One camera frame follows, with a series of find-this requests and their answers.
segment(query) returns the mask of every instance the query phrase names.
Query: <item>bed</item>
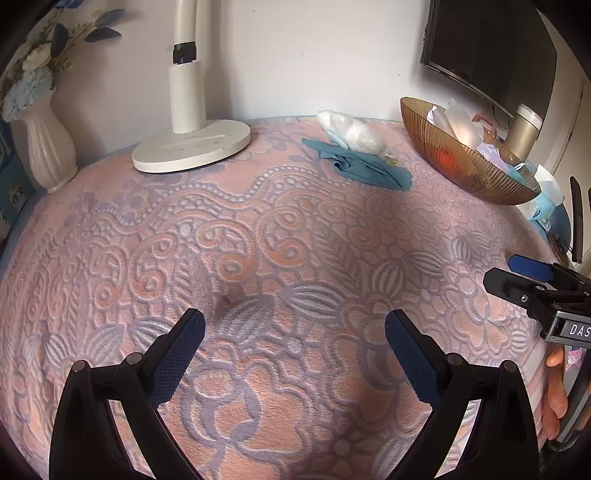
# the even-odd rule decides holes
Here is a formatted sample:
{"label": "bed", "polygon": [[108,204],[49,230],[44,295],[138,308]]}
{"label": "bed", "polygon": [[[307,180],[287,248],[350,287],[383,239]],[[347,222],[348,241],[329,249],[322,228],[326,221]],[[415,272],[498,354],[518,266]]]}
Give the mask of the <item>bed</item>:
{"label": "bed", "polygon": [[42,477],[72,363],[145,351],[188,307],[206,337],[160,413],[206,478],[386,478],[430,411],[385,340],[397,308],[444,351],[517,362],[540,431],[544,342],[482,278],[511,254],[554,261],[550,248],[516,208],[436,172],[402,124],[373,124],[409,192],[345,180],[301,143],[325,140],[318,123],[283,118],[254,122],[221,163],[149,175],[113,155],[39,201],[4,259],[0,421]]}

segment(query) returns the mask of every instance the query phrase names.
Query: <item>door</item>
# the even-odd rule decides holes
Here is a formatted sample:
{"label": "door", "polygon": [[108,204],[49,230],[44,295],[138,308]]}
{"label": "door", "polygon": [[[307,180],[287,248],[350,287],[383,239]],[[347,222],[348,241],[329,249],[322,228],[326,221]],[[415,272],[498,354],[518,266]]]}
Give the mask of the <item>door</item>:
{"label": "door", "polygon": [[570,194],[570,178],[581,185],[583,194],[583,262],[591,261],[591,210],[588,191],[591,188],[591,83],[583,85],[583,99],[574,125],[573,135],[556,168],[554,178],[564,193],[564,207],[573,221],[573,201]]}

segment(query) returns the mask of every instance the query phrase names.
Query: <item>teal cloth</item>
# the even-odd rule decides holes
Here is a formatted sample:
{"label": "teal cloth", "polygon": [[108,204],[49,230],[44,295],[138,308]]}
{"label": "teal cloth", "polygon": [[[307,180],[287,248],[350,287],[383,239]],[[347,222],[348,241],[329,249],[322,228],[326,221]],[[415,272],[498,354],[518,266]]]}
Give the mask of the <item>teal cloth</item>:
{"label": "teal cloth", "polygon": [[413,184],[413,176],[406,168],[389,165],[375,155],[354,152],[307,138],[301,141],[316,150],[320,158],[334,160],[335,171],[350,180],[402,191],[409,190]]}

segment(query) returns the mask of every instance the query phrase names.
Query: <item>black screen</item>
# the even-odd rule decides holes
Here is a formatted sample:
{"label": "black screen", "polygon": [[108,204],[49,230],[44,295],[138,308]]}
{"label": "black screen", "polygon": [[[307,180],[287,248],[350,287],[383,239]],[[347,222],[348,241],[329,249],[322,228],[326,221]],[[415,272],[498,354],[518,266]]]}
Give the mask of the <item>black screen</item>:
{"label": "black screen", "polygon": [[432,0],[421,62],[510,115],[548,111],[556,50],[529,0]]}

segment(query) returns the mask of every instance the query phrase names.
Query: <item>pink blanket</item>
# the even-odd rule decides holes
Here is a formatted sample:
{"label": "pink blanket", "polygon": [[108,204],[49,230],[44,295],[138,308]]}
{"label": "pink blanket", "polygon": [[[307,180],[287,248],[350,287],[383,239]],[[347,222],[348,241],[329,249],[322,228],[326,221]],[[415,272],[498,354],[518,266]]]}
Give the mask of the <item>pink blanket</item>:
{"label": "pink blanket", "polygon": [[517,362],[539,425],[544,344],[482,278],[513,253],[551,261],[549,247],[514,207],[442,177],[401,124],[375,126],[410,192],[338,176],[298,118],[256,123],[245,151],[195,171],[107,158],[40,202],[0,285],[0,420],[36,470],[71,364],[144,351],[188,307],[206,337],[160,413],[206,478],[385,478],[430,411],[385,341],[396,308],[446,352]]}

